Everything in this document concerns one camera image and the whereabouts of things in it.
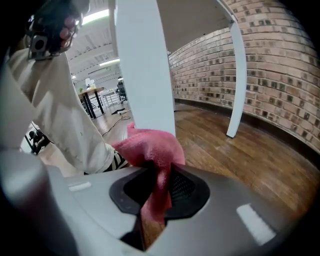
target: wooden floor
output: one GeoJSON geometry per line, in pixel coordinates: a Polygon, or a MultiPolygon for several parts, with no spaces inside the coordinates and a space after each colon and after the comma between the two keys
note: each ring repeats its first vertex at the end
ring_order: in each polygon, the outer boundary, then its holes
{"type": "MultiPolygon", "coordinates": [[[[109,108],[105,115],[93,121],[101,134],[120,118],[111,115],[118,108],[117,105],[109,108]]],[[[227,137],[230,119],[223,115],[182,104],[177,105],[176,110],[176,137],[184,150],[187,165],[242,181],[283,208],[288,218],[296,219],[307,211],[320,182],[320,172],[309,161],[279,140],[243,123],[235,138],[227,137]]],[[[119,122],[103,137],[104,140],[112,144],[126,138],[127,125],[132,121],[119,122]]],[[[47,164],[59,166],[63,175],[74,175],[73,167],[56,151],[57,148],[51,145],[41,158],[47,164]]],[[[147,246],[164,228],[146,220],[142,226],[147,246]]]]}

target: wooden desk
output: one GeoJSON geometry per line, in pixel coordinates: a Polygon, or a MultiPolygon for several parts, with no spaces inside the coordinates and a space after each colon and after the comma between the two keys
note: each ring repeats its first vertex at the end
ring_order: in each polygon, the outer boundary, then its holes
{"type": "Polygon", "coordinates": [[[85,106],[86,106],[86,108],[87,108],[87,110],[88,110],[88,113],[89,113],[90,117],[93,118],[93,119],[96,119],[97,117],[96,117],[96,114],[95,114],[94,109],[93,109],[93,107],[92,107],[92,104],[91,104],[89,95],[95,94],[96,100],[97,100],[97,102],[98,102],[98,104],[99,104],[99,108],[100,108],[100,110],[101,110],[101,113],[104,114],[105,112],[104,112],[104,110],[103,110],[103,108],[102,108],[102,106],[101,106],[101,103],[100,103],[100,100],[99,100],[99,96],[98,96],[98,92],[101,92],[101,91],[103,91],[104,89],[105,89],[105,88],[103,88],[103,87],[101,87],[101,88],[94,88],[94,89],[89,89],[89,90],[86,90],[86,91],[81,92],[81,93],[78,94],[78,97],[79,97],[80,99],[83,98],[84,103],[85,103],[85,106]]]}

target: hand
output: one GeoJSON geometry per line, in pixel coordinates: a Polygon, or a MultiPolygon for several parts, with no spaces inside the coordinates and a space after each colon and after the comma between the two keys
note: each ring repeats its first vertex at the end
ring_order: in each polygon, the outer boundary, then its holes
{"type": "Polygon", "coordinates": [[[64,28],[60,31],[60,38],[62,39],[61,47],[67,47],[70,44],[72,37],[75,36],[76,20],[69,16],[64,20],[64,28]]]}

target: black baseboard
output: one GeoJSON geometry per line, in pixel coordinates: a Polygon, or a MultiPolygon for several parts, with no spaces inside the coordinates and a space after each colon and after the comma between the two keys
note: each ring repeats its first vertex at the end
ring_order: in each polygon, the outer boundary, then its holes
{"type": "MultiPolygon", "coordinates": [[[[212,105],[205,102],[180,99],[180,98],[175,98],[174,102],[201,108],[204,110],[213,111],[228,117],[231,117],[231,114],[232,114],[232,109],[230,108],[226,108],[218,105],[212,105]]],[[[303,141],[301,141],[297,137],[291,135],[285,130],[267,121],[264,121],[260,118],[257,118],[253,115],[250,115],[244,112],[242,113],[241,122],[248,124],[254,128],[257,128],[261,131],[264,131],[265,133],[270,134],[271,136],[275,137],[279,141],[282,141],[283,143],[285,143],[286,145],[290,146],[295,151],[297,151],[300,155],[308,159],[314,166],[318,168],[318,170],[320,170],[320,155],[313,148],[305,144],[303,141]]]]}

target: brick wall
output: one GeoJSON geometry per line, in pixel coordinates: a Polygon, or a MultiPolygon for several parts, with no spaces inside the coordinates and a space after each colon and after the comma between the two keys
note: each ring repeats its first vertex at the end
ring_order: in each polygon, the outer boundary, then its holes
{"type": "MultiPolygon", "coordinates": [[[[320,153],[320,60],[299,21],[277,0],[226,0],[247,60],[244,112],[279,126],[320,153]]],[[[232,108],[236,63],[229,29],[169,56],[174,97],[232,108]]]]}

